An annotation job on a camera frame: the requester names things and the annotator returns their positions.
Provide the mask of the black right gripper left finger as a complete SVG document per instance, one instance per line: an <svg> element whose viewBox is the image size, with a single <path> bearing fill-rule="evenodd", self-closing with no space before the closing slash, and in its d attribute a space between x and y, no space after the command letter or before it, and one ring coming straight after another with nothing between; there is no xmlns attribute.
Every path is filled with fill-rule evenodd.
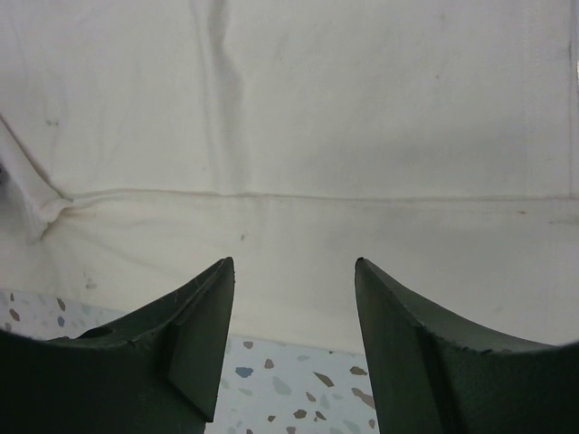
<svg viewBox="0 0 579 434"><path fill-rule="evenodd" d="M214 419L234 295L225 258L76 338L1 334L4 433L202 433Z"/></svg>

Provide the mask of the cream white t-shirt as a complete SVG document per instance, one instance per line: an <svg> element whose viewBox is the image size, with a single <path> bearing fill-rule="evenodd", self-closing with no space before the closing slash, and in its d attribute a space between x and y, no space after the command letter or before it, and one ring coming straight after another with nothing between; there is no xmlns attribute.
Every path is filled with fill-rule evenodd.
<svg viewBox="0 0 579 434"><path fill-rule="evenodd" d="M358 352L354 265L578 336L575 1L4 1L1 285Z"/></svg>

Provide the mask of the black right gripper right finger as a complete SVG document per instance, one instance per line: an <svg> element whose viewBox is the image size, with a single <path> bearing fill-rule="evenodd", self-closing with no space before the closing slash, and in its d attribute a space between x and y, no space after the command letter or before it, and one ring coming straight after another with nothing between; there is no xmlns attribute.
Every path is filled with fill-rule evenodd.
<svg viewBox="0 0 579 434"><path fill-rule="evenodd" d="M575 433L578 345L487 328L423 297L368 259L358 319L383 433Z"/></svg>

